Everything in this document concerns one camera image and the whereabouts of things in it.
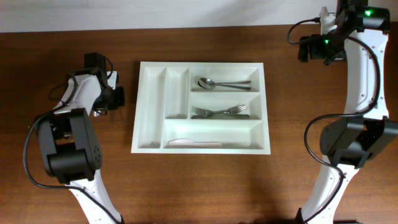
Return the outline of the pink plastic knife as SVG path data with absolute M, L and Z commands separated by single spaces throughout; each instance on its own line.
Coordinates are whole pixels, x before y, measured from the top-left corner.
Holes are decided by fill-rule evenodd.
M 175 147 L 204 147 L 204 148 L 221 148 L 220 142 L 197 142 L 192 139 L 174 139 L 168 142 L 169 146 Z

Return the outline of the steel fork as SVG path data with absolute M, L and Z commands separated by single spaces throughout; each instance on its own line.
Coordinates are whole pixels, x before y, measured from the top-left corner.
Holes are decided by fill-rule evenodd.
M 225 117 L 225 118 L 235 118 L 235 119 L 249 119 L 250 116 L 248 114 L 216 114 L 215 111 L 212 110 L 206 110 L 206 109 L 202 109 L 202 108 L 195 108 L 193 110 L 193 112 L 195 113 L 192 116 L 192 119 L 194 118 L 212 118 L 212 117 L 217 117 L 217 116 L 221 116 L 221 117 Z
M 236 105 L 225 110 L 215 111 L 216 114 L 238 114 L 247 109 L 246 105 Z

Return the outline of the small steel teaspoon sideways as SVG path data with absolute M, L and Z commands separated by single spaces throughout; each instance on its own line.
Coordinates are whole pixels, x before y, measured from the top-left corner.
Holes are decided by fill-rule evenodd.
M 113 111 L 112 118 L 113 118 L 113 122 L 117 122 L 118 121 L 118 110 L 114 110 Z

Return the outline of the small steel teaspoon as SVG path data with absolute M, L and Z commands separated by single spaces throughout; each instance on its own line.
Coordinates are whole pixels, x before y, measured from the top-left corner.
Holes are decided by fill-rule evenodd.
M 100 112 L 93 110 L 93 116 L 94 117 L 98 117 L 100 115 Z

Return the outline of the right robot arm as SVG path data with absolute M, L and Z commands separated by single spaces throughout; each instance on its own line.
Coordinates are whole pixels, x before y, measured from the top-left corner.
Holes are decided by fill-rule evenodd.
M 336 11 L 320 11 L 314 22 L 320 33 L 297 41 L 301 62 L 345 61 L 348 86 L 344 112 L 328 114 L 320 136 L 320 173 L 295 223 L 333 223 L 334 214 L 352 178 L 397 136 L 384 95 L 384 54 L 390 12 L 367 1 L 339 0 Z

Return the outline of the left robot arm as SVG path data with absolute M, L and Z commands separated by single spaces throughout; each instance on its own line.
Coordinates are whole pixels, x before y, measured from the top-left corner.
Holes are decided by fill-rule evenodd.
M 31 127 L 37 133 L 40 155 L 56 189 L 77 199 L 90 223 L 123 223 L 101 177 L 103 154 L 90 115 L 106 116 L 124 106 L 119 76 L 103 54 L 85 54 L 84 67 L 67 75 L 67 87 L 55 108 Z

